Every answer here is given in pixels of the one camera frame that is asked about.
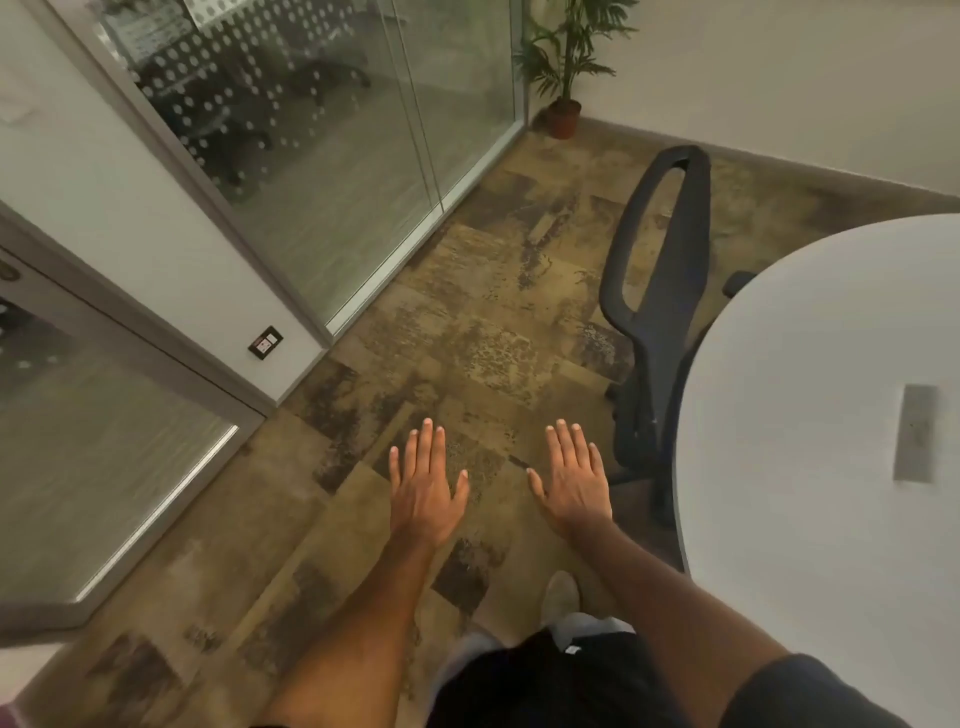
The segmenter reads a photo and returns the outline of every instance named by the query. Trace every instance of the wall socket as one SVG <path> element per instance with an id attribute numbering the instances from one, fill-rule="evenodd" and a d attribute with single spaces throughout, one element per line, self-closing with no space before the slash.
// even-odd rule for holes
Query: wall socket
<path id="1" fill-rule="evenodd" d="M 276 349 L 276 346 L 283 341 L 279 331 L 273 327 L 267 328 L 263 333 L 256 337 L 247 349 L 258 359 L 266 359 L 267 354 Z"/>

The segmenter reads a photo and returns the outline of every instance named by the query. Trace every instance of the table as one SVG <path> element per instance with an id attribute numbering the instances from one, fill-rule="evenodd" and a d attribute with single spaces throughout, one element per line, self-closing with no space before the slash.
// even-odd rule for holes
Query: table
<path id="1" fill-rule="evenodd" d="M 904 384 L 938 387 L 933 483 L 895 482 Z M 684 390 L 691 577 L 916 728 L 960 715 L 960 215 L 893 220 L 764 271 Z"/>

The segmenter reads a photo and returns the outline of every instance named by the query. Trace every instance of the baseboard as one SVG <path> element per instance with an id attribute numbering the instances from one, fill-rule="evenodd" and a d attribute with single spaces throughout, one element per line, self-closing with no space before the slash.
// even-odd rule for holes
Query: baseboard
<path id="1" fill-rule="evenodd" d="M 944 200 L 957 200 L 960 199 L 960 195 L 951 195 L 947 192 L 941 192 L 935 189 L 929 189 L 927 187 L 919 187 L 913 184 L 907 184 L 905 182 L 898 182 L 896 180 L 885 180 L 882 177 L 870 177 L 868 175 L 861 175 L 856 172 L 850 172 L 844 169 L 836 169 L 834 167 L 822 167 L 816 164 L 808 164 L 806 162 L 796 161 L 794 159 L 784 159 L 780 157 L 769 157 L 767 155 L 762 155 L 757 152 L 750 152 L 745 149 L 737 149 L 735 147 L 725 147 L 720 144 L 710 144 L 708 142 L 698 141 L 696 139 L 685 139 L 681 136 L 674 136 L 668 133 L 662 132 L 651 132 L 643 129 L 637 129 L 635 127 L 629 127 L 625 124 L 614 124 L 610 121 L 604 121 L 603 119 L 596 119 L 592 117 L 584 117 L 588 119 L 590 123 L 600 124 L 602 126 L 608 127 L 610 129 L 615 129 L 619 132 L 628 133 L 633 136 L 640 136 L 650 141 L 658 142 L 660 144 L 696 144 L 699 147 L 702 147 L 709 153 L 716 154 L 722 157 L 728 157 L 732 159 L 742 159 L 744 161 L 755 161 L 761 162 L 763 164 L 769 164 L 771 166 L 778 167 L 784 171 L 789 172 L 801 172 L 812 175 L 826 176 L 829 179 L 836 180 L 840 183 L 845 184 L 882 184 L 884 186 L 893 186 L 902 190 L 910 190 L 913 192 L 923 192 L 926 195 L 934 195 L 936 197 L 942 198 Z"/>

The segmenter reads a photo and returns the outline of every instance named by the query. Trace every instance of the wall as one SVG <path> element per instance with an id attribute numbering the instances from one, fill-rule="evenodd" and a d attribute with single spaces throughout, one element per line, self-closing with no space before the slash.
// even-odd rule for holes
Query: wall
<path id="1" fill-rule="evenodd" d="M 960 3 L 640 0 L 630 24 L 584 115 L 960 194 Z"/>
<path id="2" fill-rule="evenodd" d="M 0 0 L 0 72 L 36 106 L 0 123 L 0 199 L 278 400 L 319 344 L 18 0 Z M 267 326 L 284 341 L 260 361 Z"/>

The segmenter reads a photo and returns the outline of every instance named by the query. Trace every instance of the flower pot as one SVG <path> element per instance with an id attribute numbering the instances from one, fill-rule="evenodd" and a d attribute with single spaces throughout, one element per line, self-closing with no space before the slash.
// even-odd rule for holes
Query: flower pot
<path id="1" fill-rule="evenodd" d="M 580 118 L 579 101 L 557 99 L 546 108 L 546 124 L 550 135 L 555 139 L 569 139 L 577 131 Z"/>

